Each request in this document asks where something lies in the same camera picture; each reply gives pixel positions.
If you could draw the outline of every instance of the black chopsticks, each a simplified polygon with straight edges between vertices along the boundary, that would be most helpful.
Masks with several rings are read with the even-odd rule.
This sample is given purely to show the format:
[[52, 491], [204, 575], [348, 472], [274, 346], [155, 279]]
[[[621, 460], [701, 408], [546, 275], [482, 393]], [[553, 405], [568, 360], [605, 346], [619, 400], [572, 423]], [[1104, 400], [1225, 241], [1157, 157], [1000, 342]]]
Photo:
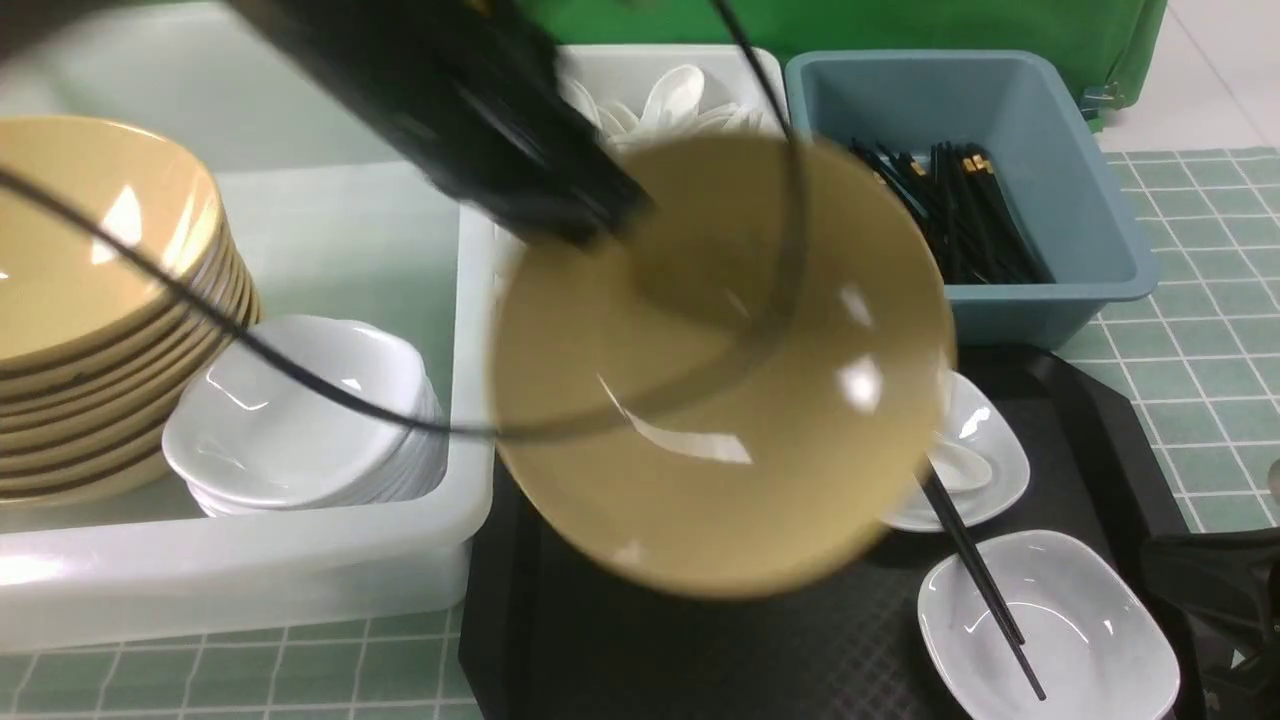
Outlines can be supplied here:
[[929, 477], [924, 480], [924, 497], [929, 500], [929, 505], [933, 507], [933, 512], [937, 514], [938, 521], [942, 523], [942, 528], [946, 529], [951, 539], [955, 541], [959, 548], [960, 561], [964, 562], [966, 570], [969, 570], [969, 577], [973, 578], [973, 584], [978, 587], [978, 592], [982, 594], [983, 602], [987, 603], [987, 609], [991, 610], [991, 616], [996, 620], [996, 625], [1000, 626], [1000, 632], [1005, 635], [1005, 641], [1009, 642], [1009, 650], [1014, 652], [1014, 657], [1018, 659], [1018, 665], [1021, 666], [1023, 673], [1027, 675], [1027, 680], [1032, 684], [1032, 689], [1036, 692], [1036, 697], [1041, 701], [1046, 700], [1044, 688], [1041, 685], [1039, 679], [1032, 670], [1030, 662], [1027, 661], [1027, 653], [1023, 652], [1023, 644], [1027, 639], [1023, 637], [1021, 630], [1018, 628], [1018, 623], [1014, 621], [1014, 614], [1009, 611], [1009, 603], [1005, 602], [1004, 596], [1000, 594], [1000, 588], [996, 587], [996, 579], [991, 577], [991, 570], [987, 568], [987, 562], [982, 559], [982, 553], [978, 551], [978, 544], [973, 542], [973, 537], [969, 536], [969, 529], [965, 528], [964, 520], [960, 518], [960, 511], [956, 510], [954, 502], [951, 502], [951, 496], [947, 495], [947, 488], [942, 487], [942, 480], [938, 479], [938, 474], [929, 468]]
[[1052, 282], [1023, 236], [991, 155], [979, 145], [941, 142], [928, 159], [882, 143], [849, 142], [901, 200], [947, 284]]

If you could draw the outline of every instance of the plastic container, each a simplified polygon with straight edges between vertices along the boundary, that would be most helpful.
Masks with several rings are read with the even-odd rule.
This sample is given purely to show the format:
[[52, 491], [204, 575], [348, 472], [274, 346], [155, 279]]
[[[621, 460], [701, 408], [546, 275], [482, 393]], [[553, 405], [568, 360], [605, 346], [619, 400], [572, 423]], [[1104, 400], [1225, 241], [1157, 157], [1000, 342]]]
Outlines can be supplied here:
[[[268, 315], [403, 337], [451, 418], [485, 420], [493, 224], [229, 10], [95, 19], [0, 70], [0, 113], [106, 115], [188, 146], [215, 173]], [[454, 439], [439, 487], [406, 502], [210, 519], [173, 477], [99, 503], [0, 509], [0, 652], [451, 607], [492, 466], [490, 443]]]
[[[596, 102], [621, 102], [639, 115], [658, 78], [667, 70], [690, 64], [700, 68], [707, 78], [700, 110], [737, 102], [754, 110], [765, 110], [762, 128], [778, 127], [773, 114], [768, 111], [769, 102], [760, 83], [751, 74], [742, 53], [733, 45], [571, 45], [566, 50], [561, 72], [582, 83]], [[755, 56], [786, 111], [782, 65], [764, 50], [755, 50]], [[502, 254], [499, 281], [503, 281], [518, 241], [504, 231], [497, 232], [497, 241]]]
[[1149, 295], [1155, 259], [1066, 87], [1018, 51], [836, 51], [786, 68], [796, 128], [925, 154], [978, 142], [992, 154], [1033, 255], [1053, 283], [948, 286], [963, 345], [1053, 350], [1105, 305]]

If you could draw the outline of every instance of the white spoon in dish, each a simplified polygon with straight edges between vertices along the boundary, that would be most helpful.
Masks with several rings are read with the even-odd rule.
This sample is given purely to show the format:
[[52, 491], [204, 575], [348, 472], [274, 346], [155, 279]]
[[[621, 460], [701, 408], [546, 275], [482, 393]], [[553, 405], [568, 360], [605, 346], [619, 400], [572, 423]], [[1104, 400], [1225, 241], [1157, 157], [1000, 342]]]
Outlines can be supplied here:
[[947, 492], [972, 492], [991, 484], [992, 469], [986, 457], [941, 434], [933, 439], [929, 462]]

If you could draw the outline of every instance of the bowl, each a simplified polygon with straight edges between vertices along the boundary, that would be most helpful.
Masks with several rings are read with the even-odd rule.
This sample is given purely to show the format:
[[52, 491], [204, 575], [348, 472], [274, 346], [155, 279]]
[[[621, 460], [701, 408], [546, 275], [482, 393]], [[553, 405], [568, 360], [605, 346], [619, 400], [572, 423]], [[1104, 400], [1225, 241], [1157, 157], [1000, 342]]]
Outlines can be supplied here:
[[[234, 305], [228, 304], [223, 309], [247, 324], [255, 293], [251, 292], [247, 273], [239, 268], [233, 268], [233, 272], [236, 290], [227, 300]], [[56, 421], [0, 432], [0, 446], [8, 450], [0, 456], [0, 478], [65, 465], [163, 421], [177, 406], [192, 377], [229, 345], [220, 332], [212, 327], [210, 331], [202, 333], [200, 341], [173, 365], [142, 373], [142, 382], [120, 397]]]
[[[426, 384], [417, 350], [369, 325], [282, 315], [253, 333], [321, 378], [396, 413], [411, 414]], [[385, 462], [406, 434], [315, 395], [234, 343], [183, 392], [163, 447], [189, 486], [270, 510], [340, 495]]]
[[[640, 584], [759, 597], [833, 571], [883, 532], [942, 418], [951, 314], [923, 237], [842, 149], [796, 150], [805, 274], [768, 352], [735, 345], [791, 282], [786, 154], [759, 135], [628, 154], [652, 211], [589, 254], [530, 242], [500, 300], [493, 416], [562, 430], [502, 456], [561, 536]], [[690, 374], [660, 411], [637, 402]]]
[[920, 633], [974, 720], [1161, 720], [1181, 675], [1129, 585], [1083, 542], [1027, 530], [978, 543], [1044, 687], [1032, 692], [969, 573], [951, 556], [924, 578]]
[[[951, 501], [966, 527], [996, 518], [1027, 492], [1032, 468], [1023, 443], [996, 405], [960, 373], [951, 373], [951, 397], [938, 432], [977, 452], [991, 465], [989, 483], [973, 491], [951, 493]], [[938, 516], [919, 488], [905, 505], [884, 516], [884, 524], [909, 533], [942, 532]]]
[[[221, 243], [210, 254], [207, 282], [197, 281], [197, 288], [205, 297], [220, 307], [239, 297], [239, 287], [232, 263], [234, 247]], [[191, 351], [192, 345], [204, 334], [211, 332], [205, 316], [182, 304], [175, 304], [143, 332], [138, 333], [142, 346], [119, 363], [99, 357], [87, 359], [91, 368], [67, 368], [58, 365], [46, 370], [29, 373], [14, 380], [0, 382], [0, 423], [9, 430], [29, 428], [83, 413], [104, 402], [124, 395], [151, 370], [168, 368]], [[120, 340], [124, 345], [134, 345], [140, 337], [129, 336]], [[10, 395], [5, 395], [5, 388]]]
[[[169, 274], [192, 281], [225, 232], [210, 172], [184, 147], [113, 120], [0, 120], [0, 164], [100, 219]], [[0, 196], [0, 379], [118, 351], [172, 299], [110, 246], [12, 193]], [[106, 364], [106, 359], [93, 359]]]

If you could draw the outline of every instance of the tan bowl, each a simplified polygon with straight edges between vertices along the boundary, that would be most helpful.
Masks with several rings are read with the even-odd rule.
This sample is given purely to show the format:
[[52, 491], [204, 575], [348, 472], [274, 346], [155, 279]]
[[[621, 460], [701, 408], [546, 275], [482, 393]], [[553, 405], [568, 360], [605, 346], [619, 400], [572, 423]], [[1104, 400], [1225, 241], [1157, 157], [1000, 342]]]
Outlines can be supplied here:
[[40, 502], [47, 496], [106, 482], [146, 460], [160, 448], [164, 420], [128, 438], [125, 442], [77, 464], [65, 465], [28, 475], [24, 483], [9, 484], [0, 480], [0, 505], [13, 502]]
[[[198, 277], [189, 281], [196, 283], [193, 287], [197, 292], [210, 292], [211, 286], [216, 282], [216, 256], [221, 252], [223, 247], [229, 247], [230, 245], [230, 233], [219, 233], [219, 241], [210, 249], [206, 260], [202, 261], [201, 272], [197, 273]], [[74, 388], [84, 378], [127, 363], [129, 357], [156, 345], [173, 328], [178, 327], [182, 319], [187, 316], [188, 310], [184, 304], [165, 299], [159, 311], [148, 315], [143, 320], [143, 324], [122, 327], [120, 331], [125, 334], [109, 337], [102, 341], [102, 345], [83, 351], [76, 357], [67, 357], [56, 365], [27, 369], [20, 373], [10, 373], [8, 375], [0, 373], [0, 400], [28, 401], [47, 393]]]
[[942, 278], [901, 202], [828, 142], [803, 146], [808, 251], [781, 343], [737, 355], [700, 383], [718, 389], [675, 410], [632, 402], [723, 356], [769, 307], [783, 158], [746, 136], [627, 155], [653, 210], [589, 252], [530, 242], [499, 305], [503, 427], [618, 421], [500, 442], [512, 475], [570, 543], [666, 592], [762, 596], [850, 561], [913, 492], [942, 418], [955, 343]]
[[[224, 246], [220, 251], [220, 265], [215, 283], [206, 295], [206, 299], [219, 307], [232, 307], [238, 300], [239, 288], [234, 283], [234, 265], [230, 258], [234, 251], [227, 250], [227, 247], [229, 246]], [[204, 315], [196, 310], [187, 310], [172, 332], [145, 348], [141, 355], [95, 375], [84, 377], [63, 391], [40, 395], [24, 401], [0, 404], [0, 432], [17, 432], [44, 425], [86, 413], [122, 397], [152, 375], [188, 356], [192, 348], [212, 332], [215, 332], [214, 327]]]
[[17, 505], [73, 505], [124, 495], [131, 489], [154, 483], [170, 473], [169, 462], [165, 461], [164, 454], [160, 452], [159, 447], [160, 442], [156, 441], [155, 447], [145, 450], [141, 459], [127, 460], [119, 470], [106, 471], [88, 482], [72, 483], [63, 489], [0, 492], [0, 507]]
[[[255, 293], [244, 282], [246, 275], [241, 273], [241, 268], [237, 266], [233, 272], [237, 305], [232, 311], [247, 324]], [[133, 437], [157, 420], [163, 421], [173, 413], [191, 378], [228, 345], [229, 338], [216, 332], [209, 333], [179, 363], [124, 397], [58, 423], [0, 433], [0, 446], [9, 448], [0, 456], [0, 488], [29, 489], [32, 486], [24, 479], [27, 475], [82, 461], [122, 438]]]
[[[224, 225], [212, 174], [184, 147], [95, 118], [0, 120], [0, 164], [38, 182], [172, 275], [191, 279]], [[0, 378], [65, 364], [129, 336], [164, 288], [110, 247], [0, 195]]]

